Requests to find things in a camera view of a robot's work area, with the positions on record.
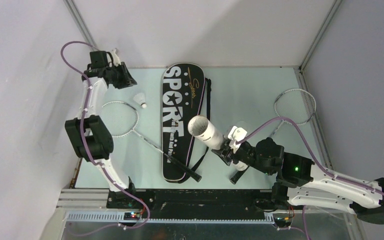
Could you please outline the badminton racket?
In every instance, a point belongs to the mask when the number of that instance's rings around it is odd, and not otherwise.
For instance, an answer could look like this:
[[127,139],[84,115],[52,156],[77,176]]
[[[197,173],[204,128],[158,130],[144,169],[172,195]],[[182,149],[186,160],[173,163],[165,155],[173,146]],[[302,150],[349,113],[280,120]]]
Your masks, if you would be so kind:
[[140,116],[138,110],[131,104],[120,100],[109,101],[103,104],[102,113],[104,114],[103,121],[109,127],[109,132],[113,138],[124,138],[131,133],[136,134],[157,152],[161,153],[162,156],[166,157],[169,163],[173,165],[177,171],[192,178],[197,183],[201,181],[201,175],[164,152],[161,147],[157,146],[154,142],[137,131]]
[[[288,118],[298,126],[308,123],[314,116],[316,108],[316,100],[313,95],[300,88],[286,90],[274,101],[276,115]],[[254,165],[248,165],[248,168],[254,168],[269,176],[277,174],[278,178],[283,177],[284,158],[290,157],[291,154],[285,153],[284,147],[276,144],[273,137],[284,123],[286,121],[282,119],[269,137],[254,146],[256,161]],[[233,184],[241,177],[241,172],[243,171],[237,171],[230,179]]]

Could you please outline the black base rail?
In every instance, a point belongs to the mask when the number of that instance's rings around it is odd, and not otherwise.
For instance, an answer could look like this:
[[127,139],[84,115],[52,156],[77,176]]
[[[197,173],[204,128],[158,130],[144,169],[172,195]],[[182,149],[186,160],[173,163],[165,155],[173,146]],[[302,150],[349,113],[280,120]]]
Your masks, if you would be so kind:
[[260,189],[138,189],[134,198],[108,193],[108,209],[150,209],[152,220],[261,220],[269,211],[288,211],[274,202],[271,190]]

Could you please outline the right badminton racket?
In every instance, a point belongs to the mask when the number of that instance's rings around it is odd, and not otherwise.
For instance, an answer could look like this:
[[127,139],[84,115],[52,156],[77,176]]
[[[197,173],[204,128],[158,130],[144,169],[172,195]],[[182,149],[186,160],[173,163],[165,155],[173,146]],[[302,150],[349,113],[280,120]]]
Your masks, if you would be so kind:
[[[300,88],[286,90],[274,101],[276,115],[288,118],[298,126],[308,123],[314,116],[316,108],[316,100],[313,95]],[[284,147],[276,144],[273,137],[284,123],[286,121],[282,119],[269,137],[254,146],[256,161],[254,165],[248,165],[248,168],[254,168],[269,176],[277,174],[278,178],[283,177],[284,158],[290,157],[291,154],[285,153]],[[241,177],[241,172],[243,171],[237,171],[230,179],[233,184]]]

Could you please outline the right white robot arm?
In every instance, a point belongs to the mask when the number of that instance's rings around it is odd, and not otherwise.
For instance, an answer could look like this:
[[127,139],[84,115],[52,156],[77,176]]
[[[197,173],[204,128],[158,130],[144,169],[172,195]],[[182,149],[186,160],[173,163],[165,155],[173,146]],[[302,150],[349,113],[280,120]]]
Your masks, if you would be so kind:
[[384,225],[384,178],[354,185],[339,180],[334,172],[320,169],[306,157],[288,153],[268,137],[252,146],[247,141],[231,146],[221,137],[210,140],[211,151],[227,166],[239,165],[242,170],[254,168],[266,175],[276,175],[271,189],[271,204],[277,209],[286,206],[316,206],[356,215],[361,221]]

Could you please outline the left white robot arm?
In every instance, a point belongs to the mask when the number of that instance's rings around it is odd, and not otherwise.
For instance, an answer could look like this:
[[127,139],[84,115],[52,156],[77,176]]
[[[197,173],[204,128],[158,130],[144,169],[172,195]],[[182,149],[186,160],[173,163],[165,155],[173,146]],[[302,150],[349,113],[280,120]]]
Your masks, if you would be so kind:
[[125,208],[133,208],[138,194],[130,190],[131,179],[112,162],[114,137],[100,113],[109,86],[116,89],[137,84],[116,50],[95,50],[89,53],[90,63],[81,72],[82,103],[74,119],[64,124],[75,154],[91,163],[103,175],[112,192],[121,192],[118,201]]

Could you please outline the clear plastic tube lid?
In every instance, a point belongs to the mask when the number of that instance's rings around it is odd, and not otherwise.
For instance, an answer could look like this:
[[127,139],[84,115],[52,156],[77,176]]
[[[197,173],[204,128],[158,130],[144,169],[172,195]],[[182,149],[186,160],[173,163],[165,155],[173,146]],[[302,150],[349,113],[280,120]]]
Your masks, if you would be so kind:
[[250,125],[247,121],[245,120],[239,120],[236,124],[235,124],[238,128],[243,128],[244,130],[246,131],[249,131],[250,130]]

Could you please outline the white shuttlecock top left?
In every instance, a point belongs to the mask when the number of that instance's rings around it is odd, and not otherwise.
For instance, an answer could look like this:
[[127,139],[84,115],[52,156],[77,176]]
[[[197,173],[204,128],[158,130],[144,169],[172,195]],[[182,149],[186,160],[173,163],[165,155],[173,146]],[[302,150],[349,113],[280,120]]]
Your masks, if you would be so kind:
[[133,96],[133,101],[137,103],[142,109],[147,108],[146,96],[143,92],[139,92]]

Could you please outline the left badminton racket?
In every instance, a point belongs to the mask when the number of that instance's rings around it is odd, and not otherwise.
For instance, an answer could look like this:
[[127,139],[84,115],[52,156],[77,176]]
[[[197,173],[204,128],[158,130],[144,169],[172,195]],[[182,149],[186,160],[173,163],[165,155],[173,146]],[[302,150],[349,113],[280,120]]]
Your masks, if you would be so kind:
[[103,104],[102,113],[104,114],[103,121],[109,127],[109,132],[113,138],[124,138],[131,133],[136,134],[157,152],[161,153],[162,156],[166,157],[169,163],[173,165],[177,171],[192,178],[197,183],[201,181],[201,175],[164,152],[161,147],[157,146],[154,142],[137,131],[140,116],[138,110],[131,104],[120,100],[109,101]]

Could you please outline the black sport racket bag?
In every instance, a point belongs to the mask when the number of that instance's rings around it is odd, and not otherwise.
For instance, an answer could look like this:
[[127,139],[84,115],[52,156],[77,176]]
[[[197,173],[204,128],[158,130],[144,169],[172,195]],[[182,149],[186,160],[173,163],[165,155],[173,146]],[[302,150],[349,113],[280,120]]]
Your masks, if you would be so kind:
[[204,70],[195,63],[175,63],[164,71],[161,81],[161,143],[163,178],[174,184],[182,184],[190,176],[172,164],[169,157],[196,171],[209,148],[190,166],[195,138],[188,131],[189,121],[201,114],[206,103],[206,116],[211,115],[211,85]]

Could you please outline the white shuttlecock tube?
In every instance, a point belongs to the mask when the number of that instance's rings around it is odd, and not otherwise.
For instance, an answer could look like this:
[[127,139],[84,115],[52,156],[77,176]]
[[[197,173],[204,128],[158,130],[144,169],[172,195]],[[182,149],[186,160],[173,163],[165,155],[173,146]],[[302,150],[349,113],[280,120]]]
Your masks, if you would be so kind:
[[[203,115],[194,116],[189,121],[187,129],[193,137],[204,143],[208,148],[210,148],[210,150],[225,149],[226,144],[229,144],[229,140],[227,139],[227,134],[229,130],[227,131],[226,135],[222,134],[210,122],[210,120]],[[236,170],[240,172],[248,168],[248,165],[243,162],[231,163],[230,165],[233,165]]]

